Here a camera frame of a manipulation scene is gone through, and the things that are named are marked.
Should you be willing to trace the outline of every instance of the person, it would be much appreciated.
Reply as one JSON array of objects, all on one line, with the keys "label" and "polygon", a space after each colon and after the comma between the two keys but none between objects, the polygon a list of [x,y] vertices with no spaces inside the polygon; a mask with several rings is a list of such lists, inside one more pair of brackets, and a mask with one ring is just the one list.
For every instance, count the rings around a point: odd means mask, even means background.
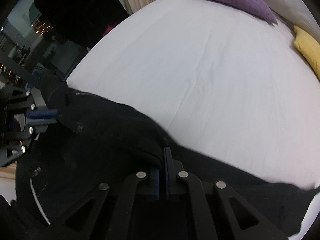
[{"label": "person", "polygon": [[64,38],[92,49],[110,27],[129,15],[119,0],[34,0]]}]

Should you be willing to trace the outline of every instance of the black garment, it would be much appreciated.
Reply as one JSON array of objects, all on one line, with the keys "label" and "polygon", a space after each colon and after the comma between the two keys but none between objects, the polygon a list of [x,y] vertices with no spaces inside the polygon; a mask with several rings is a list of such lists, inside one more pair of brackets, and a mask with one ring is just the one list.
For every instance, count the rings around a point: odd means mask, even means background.
[{"label": "black garment", "polygon": [[119,0],[34,0],[36,8],[66,39],[92,48],[109,25],[129,15]]},{"label": "black garment", "polygon": [[[301,221],[319,189],[304,191],[284,183],[268,183],[244,171],[177,145],[159,125],[130,106],[69,89],[51,72],[40,78],[49,108],[60,123],[51,125],[17,165],[17,202],[43,221],[30,190],[50,221],[101,182],[113,184],[150,164],[162,169],[162,149],[201,180],[226,181],[287,236]],[[41,168],[35,176],[34,171]]]}]

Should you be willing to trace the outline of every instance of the metal bolt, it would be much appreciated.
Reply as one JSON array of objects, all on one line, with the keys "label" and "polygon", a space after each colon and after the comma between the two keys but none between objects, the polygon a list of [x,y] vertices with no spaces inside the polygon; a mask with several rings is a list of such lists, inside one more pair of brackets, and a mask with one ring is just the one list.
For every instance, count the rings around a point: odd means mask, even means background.
[{"label": "metal bolt", "polygon": [[109,185],[105,182],[102,182],[99,184],[99,187],[98,187],[100,190],[107,190],[109,188]]},{"label": "metal bolt", "polygon": [[139,179],[143,179],[147,174],[144,171],[139,171],[136,175]]},{"label": "metal bolt", "polygon": [[186,178],[189,176],[189,173],[187,173],[186,171],[180,171],[178,175],[180,178]]},{"label": "metal bolt", "polygon": [[226,185],[223,181],[218,181],[218,182],[216,183],[216,186],[217,186],[218,188],[223,189],[223,188],[225,188],[227,185]]}]

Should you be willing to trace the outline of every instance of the white bed sheet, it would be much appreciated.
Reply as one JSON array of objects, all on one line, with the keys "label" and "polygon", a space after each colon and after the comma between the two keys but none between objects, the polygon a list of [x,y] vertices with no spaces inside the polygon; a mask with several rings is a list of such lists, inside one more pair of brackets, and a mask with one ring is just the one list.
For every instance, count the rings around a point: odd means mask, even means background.
[{"label": "white bed sheet", "polygon": [[320,185],[320,84],[292,41],[281,21],[157,0],[103,38],[68,84],[133,106],[185,147],[310,189]]}]

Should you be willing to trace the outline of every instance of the white pillow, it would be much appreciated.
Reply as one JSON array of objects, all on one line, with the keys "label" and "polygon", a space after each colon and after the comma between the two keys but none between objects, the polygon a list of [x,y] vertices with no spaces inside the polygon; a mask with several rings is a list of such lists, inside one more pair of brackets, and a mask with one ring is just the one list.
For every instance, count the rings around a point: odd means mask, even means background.
[{"label": "white pillow", "polygon": [[302,0],[264,0],[267,5],[320,43],[320,27]]}]

